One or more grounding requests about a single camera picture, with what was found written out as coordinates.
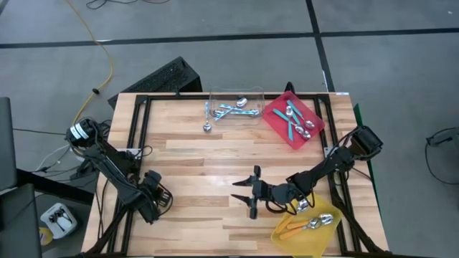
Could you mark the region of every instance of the wooden table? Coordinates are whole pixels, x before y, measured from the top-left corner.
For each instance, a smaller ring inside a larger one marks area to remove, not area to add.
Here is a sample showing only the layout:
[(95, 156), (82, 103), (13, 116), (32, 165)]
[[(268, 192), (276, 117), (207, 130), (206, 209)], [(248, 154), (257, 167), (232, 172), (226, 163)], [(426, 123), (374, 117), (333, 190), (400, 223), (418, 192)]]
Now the wooden table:
[[(126, 147), (135, 98), (132, 93), (119, 95), (108, 139), (116, 148)], [(330, 98), (340, 138), (356, 127), (351, 98), (336, 94), (330, 94)], [(314, 110), (312, 100), (304, 100), (304, 103)], [(325, 107), (321, 109), (331, 145)], [(162, 184), (174, 195), (174, 205), (153, 225), (135, 213), (128, 254), (288, 255), (270, 240), (280, 216), (266, 211), (262, 205), (258, 219), (250, 219), (246, 205), (230, 194), (249, 196), (251, 188), (232, 186), (232, 183), (246, 179), (254, 165), (261, 166), (262, 179), (266, 182), (285, 182), (286, 177), (323, 160), (320, 138), (316, 136), (300, 150), (292, 150), (264, 120), (251, 126), (214, 125), (210, 134), (202, 131), (203, 124), (204, 100), (154, 100), (151, 103), (146, 145), (153, 148), (153, 153), (143, 158), (142, 173), (149, 169), (159, 172), (163, 176)], [(357, 162), (356, 168), (368, 173), (363, 162)], [(99, 196), (105, 181), (101, 174)], [(388, 249), (372, 183), (351, 172), (348, 185), (356, 220), (379, 247)], [(318, 182), (314, 191), (330, 200), (326, 178)], [(116, 190), (109, 184), (103, 207), (105, 228), (113, 218), (115, 200)], [(94, 201), (83, 251), (97, 240), (98, 223)], [(352, 250), (347, 221), (344, 219), (343, 223), (348, 249)], [(122, 221), (115, 250), (120, 249), (123, 229)], [(340, 254), (337, 236), (325, 254)]]

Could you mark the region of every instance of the red plastic container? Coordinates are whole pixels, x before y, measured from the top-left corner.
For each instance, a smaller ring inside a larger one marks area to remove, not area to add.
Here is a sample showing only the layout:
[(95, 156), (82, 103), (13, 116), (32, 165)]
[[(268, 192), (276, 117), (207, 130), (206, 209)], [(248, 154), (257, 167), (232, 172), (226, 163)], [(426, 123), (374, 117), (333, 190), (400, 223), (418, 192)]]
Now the red plastic container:
[[(285, 114), (285, 109), (287, 108), (287, 100), (291, 101), (295, 107), (301, 112), (301, 115), (303, 115), (303, 118), (305, 120), (311, 121), (316, 127), (314, 129), (306, 129), (310, 134), (311, 138), (314, 137), (316, 134), (318, 134), (321, 130), (325, 128), (325, 123), (320, 119), (312, 110), (310, 110), (308, 107), (306, 107), (301, 100), (296, 97), (295, 94), (293, 94), (290, 91), (285, 92), (278, 98), (276, 98), (274, 101), (272, 101), (269, 105), (265, 107), (265, 111), (263, 114), (263, 119), (268, 122), (268, 124), (284, 139), (288, 145), (292, 147), (294, 150), (298, 150), (305, 144), (308, 140), (305, 138), (301, 137), (294, 128), (293, 130), (293, 140), (290, 140), (288, 138), (288, 122), (285, 121), (284, 119), (280, 118), (278, 115), (276, 115), (273, 112), (273, 109), (277, 109), (281, 111), (282, 113)], [(298, 114), (295, 114), (296, 117), (299, 119), (301, 124), (303, 125), (304, 128), (304, 122), (301, 119), (301, 117)]]

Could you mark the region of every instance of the gray floor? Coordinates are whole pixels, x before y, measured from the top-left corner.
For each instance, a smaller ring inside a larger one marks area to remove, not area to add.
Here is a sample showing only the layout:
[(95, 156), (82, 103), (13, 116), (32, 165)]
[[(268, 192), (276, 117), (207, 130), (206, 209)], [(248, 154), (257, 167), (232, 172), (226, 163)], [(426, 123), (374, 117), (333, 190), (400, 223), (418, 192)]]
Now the gray floor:
[[(98, 39), (188, 37), (220, 34), (311, 32), (302, 0), (171, 0), (107, 3), (96, 11), (73, 1)], [(313, 0), (322, 32), (458, 27), (455, 0)], [(0, 15), (1, 43), (89, 40), (64, 1), (9, 0)], [(437, 182), (424, 160), (425, 138), (458, 126), (459, 34), (429, 34), (323, 39), (336, 91), (350, 92), (364, 121), (384, 141), (373, 161), (382, 221), (396, 254), (456, 257), (459, 246), (459, 188)], [(108, 46), (115, 73), (84, 115), (109, 119), (106, 99), (182, 56), (200, 75), (204, 90), (218, 86), (261, 86), (323, 92), (315, 42), (257, 39)], [(0, 95), (11, 98), (15, 128), (62, 133), (90, 89), (108, 74), (98, 47), (0, 49)], [(18, 167), (35, 169), (65, 144), (61, 135), (15, 132)], [(459, 181), (457, 152), (450, 145), (430, 150), (435, 172)], [(77, 161), (66, 157), (58, 168)], [(70, 173), (57, 176), (67, 179)], [(82, 186), (91, 178), (73, 181)], [(94, 183), (85, 186), (93, 191)], [(39, 210), (56, 199), (43, 197)], [(84, 221), (88, 208), (70, 204)], [(46, 257), (75, 254), (83, 230), (63, 239)]]

